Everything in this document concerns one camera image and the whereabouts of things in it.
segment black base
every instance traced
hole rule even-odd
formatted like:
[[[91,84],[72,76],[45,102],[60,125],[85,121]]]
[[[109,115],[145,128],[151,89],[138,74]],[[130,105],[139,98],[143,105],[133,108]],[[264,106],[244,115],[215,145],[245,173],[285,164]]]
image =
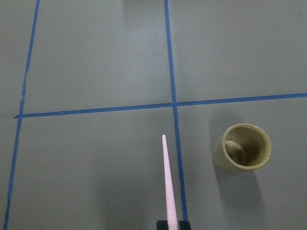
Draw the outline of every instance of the black base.
[[[188,221],[179,221],[180,230],[191,230],[190,223]],[[157,221],[157,230],[168,230],[166,220]]]

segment yellow cup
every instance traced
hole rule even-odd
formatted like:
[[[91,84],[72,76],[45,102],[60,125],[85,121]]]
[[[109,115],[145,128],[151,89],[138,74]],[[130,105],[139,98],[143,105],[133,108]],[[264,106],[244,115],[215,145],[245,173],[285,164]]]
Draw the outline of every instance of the yellow cup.
[[[215,144],[212,161],[221,171],[236,174],[261,168],[271,152],[270,138],[263,129],[240,123],[228,128]]]

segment floor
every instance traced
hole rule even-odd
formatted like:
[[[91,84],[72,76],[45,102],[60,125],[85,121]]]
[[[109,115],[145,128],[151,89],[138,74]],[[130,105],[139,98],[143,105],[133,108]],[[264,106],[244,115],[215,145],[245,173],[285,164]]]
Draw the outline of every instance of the floor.
[[[154,230],[162,134],[193,229],[307,225],[306,0],[1,0],[0,21],[4,230]],[[242,122],[272,158],[224,174]]]

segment cup rim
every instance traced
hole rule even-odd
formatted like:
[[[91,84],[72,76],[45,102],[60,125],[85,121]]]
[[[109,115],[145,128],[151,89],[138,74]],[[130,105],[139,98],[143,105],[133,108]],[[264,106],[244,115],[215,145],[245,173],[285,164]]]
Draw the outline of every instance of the cup rim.
[[[257,133],[259,133],[263,137],[265,144],[266,144],[267,151],[265,153],[263,160],[260,163],[252,165],[252,166],[245,166],[245,165],[241,165],[241,164],[236,163],[228,155],[228,153],[226,151],[226,147],[225,147],[226,136],[228,135],[228,133],[230,131],[234,130],[235,128],[239,128],[239,127],[250,128],[250,129],[256,131]],[[231,162],[234,166],[236,166],[240,169],[244,169],[244,170],[254,170],[254,169],[261,168],[262,166],[264,166],[269,161],[269,159],[271,158],[271,154],[272,154],[272,143],[271,143],[271,140],[270,140],[269,136],[267,135],[267,133],[262,128],[260,128],[256,125],[253,125],[251,123],[239,123],[239,124],[235,124],[235,125],[229,127],[223,135],[222,148],[223,148],[224,155],[229,160],[229,162]]]

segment black holder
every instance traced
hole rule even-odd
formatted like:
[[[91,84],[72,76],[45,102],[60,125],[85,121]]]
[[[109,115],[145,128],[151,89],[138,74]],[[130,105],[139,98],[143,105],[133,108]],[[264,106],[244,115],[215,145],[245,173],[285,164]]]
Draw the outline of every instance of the black holder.
[[[188,221],[179,221],[180,230],[191,230],[190,223]],[[157,230],[168,230],[167,220],[157,221]]]

